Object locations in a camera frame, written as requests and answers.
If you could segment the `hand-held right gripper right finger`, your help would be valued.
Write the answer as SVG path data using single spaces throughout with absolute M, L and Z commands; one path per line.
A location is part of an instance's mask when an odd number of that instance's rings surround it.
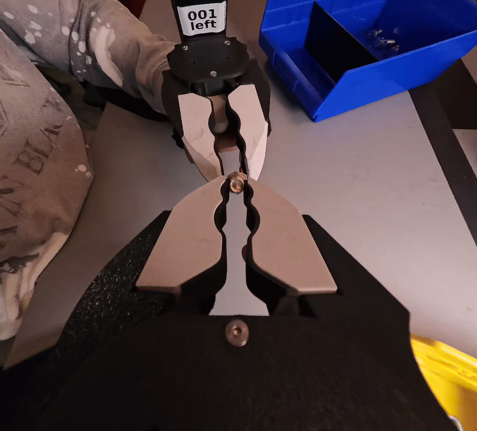
M 287 295 L 335 294 L 337 285 L 299 209 L 254 179 L 243 194 L 252 270 Z

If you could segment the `yellow plastic bin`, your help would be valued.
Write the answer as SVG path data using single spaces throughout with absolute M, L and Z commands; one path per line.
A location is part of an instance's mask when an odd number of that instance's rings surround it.
M 433 339 L 411 335 L 414 357 L 458 430 L 477 429 L 477 360 Z

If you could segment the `person's left hand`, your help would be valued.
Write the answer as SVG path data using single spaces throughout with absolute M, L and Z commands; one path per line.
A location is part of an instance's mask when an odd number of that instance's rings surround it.
M 218 153 L 233 152 L 238 150 L 237 139 L 235 134 L 225 131 L 220 134 L 215 134 L 216 149 Z

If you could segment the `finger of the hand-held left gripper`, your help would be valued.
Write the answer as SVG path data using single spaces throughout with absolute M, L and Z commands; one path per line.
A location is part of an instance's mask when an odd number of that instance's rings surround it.
M 212 101 L 197 94 L 181 94 L 178 104 L 182 121 L 182 141 L 202 177 L 211 182 L 223 175 L 216 149 L 216 137 L 210 126 Z
M 248 178 L 258 180 L 265 160 L 269 124 L 255 85 L 242 84 L 228 95 L 227 118 L 236 137 L 242 170 Z

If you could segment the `blue plastic bin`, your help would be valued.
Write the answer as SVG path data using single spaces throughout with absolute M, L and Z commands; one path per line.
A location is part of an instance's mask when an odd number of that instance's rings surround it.
M 314 1 L 378 62 L 335 83 L 304 48 Z M 375 48 L 372 29 L 397 45 Z M 314 122 L 434 81 L 476 41 L 474 0 L 267 0 L 259 32 L 271 70 Z

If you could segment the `person's spattered grey sweatshirt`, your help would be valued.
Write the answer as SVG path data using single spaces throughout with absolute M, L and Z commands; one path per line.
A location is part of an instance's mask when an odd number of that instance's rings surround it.
M 45 267 L 68 239 L 93 179 L 66 102 L 1 32 L 0 339 L 14 337 Z

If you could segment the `person's left forearm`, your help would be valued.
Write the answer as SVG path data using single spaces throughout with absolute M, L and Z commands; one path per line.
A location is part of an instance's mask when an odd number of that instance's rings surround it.
M 0 0 L 1 30 L 78 81 L 122 89 L 165 113 L 162 71 L 174 44 L 156 35 L 118 0 Z

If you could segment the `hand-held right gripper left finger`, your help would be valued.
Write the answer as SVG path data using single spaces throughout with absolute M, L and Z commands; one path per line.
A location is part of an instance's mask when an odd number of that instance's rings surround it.
M 228 179 L 219 176 L 171 210 L 136 282 L 138 290 L 216 295 L 227 276 Z

